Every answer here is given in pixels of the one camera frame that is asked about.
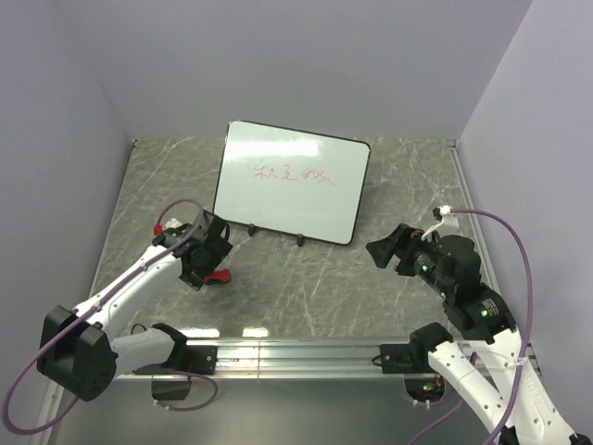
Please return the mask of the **red whiteboard eraser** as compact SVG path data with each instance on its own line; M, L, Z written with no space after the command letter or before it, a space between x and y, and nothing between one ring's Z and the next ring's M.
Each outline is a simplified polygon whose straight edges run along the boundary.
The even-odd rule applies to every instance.
M220 269L212 272L204 278L206 286L227 285L232 280L232 274L229 269Z

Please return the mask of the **white whiteboard with black frame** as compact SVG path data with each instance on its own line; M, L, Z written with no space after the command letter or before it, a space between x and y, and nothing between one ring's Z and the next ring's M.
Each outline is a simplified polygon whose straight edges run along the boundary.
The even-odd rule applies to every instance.
M231 121L213 211L230 223L346 246L371 153L360 140Z

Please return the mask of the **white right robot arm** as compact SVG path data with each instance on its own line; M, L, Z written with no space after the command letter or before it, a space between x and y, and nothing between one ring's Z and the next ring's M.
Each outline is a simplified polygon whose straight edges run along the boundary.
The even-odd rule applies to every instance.
M441 375L458 392L489 433L488 444L589 444L554 406L524 354L522 335L502 296L487 286L471 239L426 235L400 224L366 246L376 267L397 259L395 270L419 277L443 300L448 320L482 361L478 371L439 323L410 334L404 359Z

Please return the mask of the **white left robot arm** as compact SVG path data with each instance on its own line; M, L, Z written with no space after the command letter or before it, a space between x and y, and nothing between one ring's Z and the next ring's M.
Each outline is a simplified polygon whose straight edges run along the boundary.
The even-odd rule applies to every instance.
M231 252L229 237L229 224L211 212L163 228L110 285L72 310L57 306L45 316L37 371L82 401L146 367L192 371L188 338L178 329L158 323L139 334L120 330L166 285L200 289Z

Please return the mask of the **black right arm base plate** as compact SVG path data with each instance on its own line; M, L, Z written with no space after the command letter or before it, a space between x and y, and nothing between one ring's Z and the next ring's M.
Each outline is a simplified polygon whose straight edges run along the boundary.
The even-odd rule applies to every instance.
M412 341L380 345L379 354L372 358L372 364L380 367L384 375L417 375L432 371L427 352Z

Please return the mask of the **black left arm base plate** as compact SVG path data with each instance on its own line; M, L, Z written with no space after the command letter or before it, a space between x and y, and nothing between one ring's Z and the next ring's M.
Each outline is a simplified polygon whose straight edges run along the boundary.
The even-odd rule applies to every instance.
M218 347L207 345L175 346L163 363L148 364L133 370L134 375L214 375Z

